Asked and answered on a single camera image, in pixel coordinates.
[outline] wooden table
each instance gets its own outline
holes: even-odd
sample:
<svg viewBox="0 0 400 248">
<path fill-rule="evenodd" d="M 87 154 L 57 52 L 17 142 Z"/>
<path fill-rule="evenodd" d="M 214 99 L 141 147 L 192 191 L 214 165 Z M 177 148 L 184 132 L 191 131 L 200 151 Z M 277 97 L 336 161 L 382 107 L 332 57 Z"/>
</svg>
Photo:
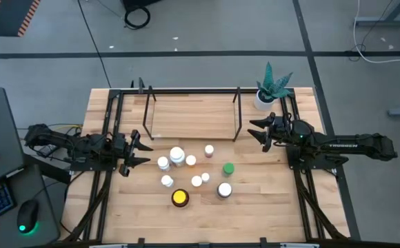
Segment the wooden table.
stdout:
<svg viewBox="0 0 400 248">
<path fill-rule="evenodd" d="M 313 89 L 297 87 L 294 90 L 301 119 L 313 125 L 317 132 L 322 132 Z M 163 97 L 168 95 L 156 94 L 157 101 Z M 178 97 L 229 97 L 232 101 L 233 95 L 186 94 Z M 83 125 L 84 134 L 101 133 L 107 98 L 106 89 L 91 91 Z M 272 146 L 268 153 L 263 153 L 260 144 L 246 131 L 248 128 L 258 128 L 249 124 L 250 119 L 265 118 L 268 115 L 268 112 L 254 108 L 253 98 L 251 94 L 241 95 L 243 128 L 233 143 L 177 138 L 156 138 L 151 141 L 141 125 L 146 95 L 127 95 L 123 100 L 119 132 L 129 136 L 133 129 L 139 130 L 141 142 L 154 151 L 137 152 L 137 156 L 152 160 L 132 169 L 128 178 L 118 172 L 113 174 L 103 242 L 136 243 L 138 238 L 145 238 L 146 242 L 152 243 L 259 242 L 260 237 L 266 237 L 268 242 L 304 241 L 297 189 L 293 172 L 288 167 L 285 149 Z M 116 104 L 113 106 L 112 119 Z M 274 104 L 272 111 L 281 113 L 279 102 Z M 215 148 L 212 158 L 203 155 L 207 144 Z M 157 159 L 169 156 L 174 146 L 182 147 L 187 155 L 195 155 L 197 164 L 194 168 L 172 168 L 168 175 L 174 178 L 175 185 L 167 188 L 160 183 L 165 173 L 157 167 Z M 229 178 L 221 176 L 221 168 L 226 162 L 235 164 L 235 173 Z M 203 172 L 211 175 L 210 181 L 194 188 L 190 179 Z M 313 176 L 321 209 L 338 230 L 348 236 L 335 177 L 322 170 L 314 170 Z M 68 229 L 77 225 L 88 207 L 92 179 L 93 172 L 86 172 L 70 186 L 63 213 L 63 223 Z M 226 200 L 219 199 L 215 193 L 221 182 L 229 182 L 233 186 L 233 193 Z M 177 188 L 189 192 L 190 202 L 187 207 L 180 209 L 172 205 L 170 196 Z M 317 237 L 309 207 L 308 212 L 312 234 Z M 91 235 L 93 238 L 98 217 L 96 213 Z"/>
</svg>

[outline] green cap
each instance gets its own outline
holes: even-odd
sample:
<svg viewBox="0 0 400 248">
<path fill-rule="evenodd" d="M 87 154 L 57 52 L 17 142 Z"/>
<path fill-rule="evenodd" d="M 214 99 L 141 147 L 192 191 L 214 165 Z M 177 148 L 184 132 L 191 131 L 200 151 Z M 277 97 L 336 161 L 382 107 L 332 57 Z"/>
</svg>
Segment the green cap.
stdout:
<svg viewBox="0 0 400 248">
<path fill-rule="evenodd" d="M 228 174 L 231 175 L 232 173 L 234 173 L 234 164 L 233 163 L 226 163 L 223 166 L 223 171 Z"/>
</svg>

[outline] white cap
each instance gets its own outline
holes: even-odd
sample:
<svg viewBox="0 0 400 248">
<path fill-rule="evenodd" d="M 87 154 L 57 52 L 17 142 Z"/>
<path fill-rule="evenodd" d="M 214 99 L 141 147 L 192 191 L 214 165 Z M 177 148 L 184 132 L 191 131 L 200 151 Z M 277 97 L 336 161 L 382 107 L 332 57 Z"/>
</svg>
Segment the white cap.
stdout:
<svg viewBox="0 0 400 248">
<path fill-rule="evenodd" d="M 187 165 L 195 165 L 196 161 L 197 160 L 196 160 L 194 155 L 189 155 L 189 156 L 186 157 L 186 164 Z"/>
<path fill-rule="evenodd" d="M 157 164 L 159 167 L 166 167 L 168 165 L 168 159 L 165 156 L 162 156 L 157 160 Z"/>
<path fill-rule="evenodd" d="M 203 173 L 202 175 L 201 175 L 201 179 L 202 179 L 202 181 L 203 182 L 208 182 L 209 181 L 209 174 L 208 173 Z"/>
<path fill-rule="evenodd" d="M 205 153 L 211 154 L 213 152 L 214 152 L 214 147 L 213 146 L 211 146 L 211 145 L 206 145 L 205 146 Z"/>
<path fill-rule="evenodd" d="M 192 186 L 198 187 L 201 185 L 202 180 L 200 176 L 193 176 L 191 180 Z"/>
<path fill-rule="evenodd" d="M 169 185 L 171 183 L 172 183 L 172 178 L 170 176 L 165 175 L 165 176 L 161 177 L 161 184 L 166 186 L 166 185 Z"/>
<path fill-rule="evenodd" d="M 223 197 L 228 197 L 232 193 L 232 187 L 229 183 L 222 183 L 219 186 L 219 194 Z"/>
<path fill-rule="evenodd" d="M 180 147 L 173 147 L 170 152 L 171 158 L 178 159 L 183 156 L 183 150 Z"/>
</svg>

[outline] potted plant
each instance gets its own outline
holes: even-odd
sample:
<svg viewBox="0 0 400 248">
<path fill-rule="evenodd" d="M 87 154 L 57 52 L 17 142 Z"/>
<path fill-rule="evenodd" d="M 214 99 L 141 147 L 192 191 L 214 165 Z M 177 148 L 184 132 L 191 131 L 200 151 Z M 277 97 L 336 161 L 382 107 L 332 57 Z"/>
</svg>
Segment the potted plant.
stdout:
<svg viewBox="0 0 400 248">
<path fill-rule="evenodd" d="M 263 85 L 257 81 L 258 92 L 254 99 L 254 106 L 261 111 L 271 110 L 274 100 L 285 97 L 290 92 L 284 87 L 289 83 L 292 73 L 274 81 L 272 76 L 272 67 L 270 63 L 266 65 L 266 73 L 264 75 Z"/>
</svg>

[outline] robotic arm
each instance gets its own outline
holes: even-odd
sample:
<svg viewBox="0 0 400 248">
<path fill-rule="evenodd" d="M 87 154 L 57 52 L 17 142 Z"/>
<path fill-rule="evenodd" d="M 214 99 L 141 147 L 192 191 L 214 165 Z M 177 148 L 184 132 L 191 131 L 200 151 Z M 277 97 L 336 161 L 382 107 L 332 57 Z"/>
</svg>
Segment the robotic arm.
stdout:
<svg viewBox="0 0 400 248">
<path fill-rule="evenodd" d="M 333 167 L 336 167 L 348 160 L 337 154 L 362 154 L 381 161 L 397 157 L 393 142 L 380 134 L 328 136 L 315 132 L 313 126 L 305 121 L 291 121 L 287 116 L 275 116 L 273 112 L 263 120 L 250 122 L 257 127 L 268 128 L 267 132 L 248 130 L 263 144 L 263 152 L 270 149 L 274 140 L 273 144 L 276 146 L 294 147 L 295 156 L 303 162 L 326 160 L 332 161 Z"/>
<path fill-rule="evenodd" d="M 59 132 L 54 132 L 45 124 L 32 125 L 28 128 L 25 141 L 26 146 L 34 149 L 38 145 L 55 145 L 67 149 L 71 170 L 114 170 L 117 159 L 123 158 L 120 174 L 128 176 L 129 167 L 136 167 L 149 158 L 136 158 L 134 148 L 141 151 L 152 151 L 151 148 L 140 143 L 140 134 L 137 130 L 131 133 L 131 142 L 128 144 L 125 134 L 117 134 L 108 138 L 107 134 L 91 134 L 84 137 L 74 137 Z"/>
</svg>

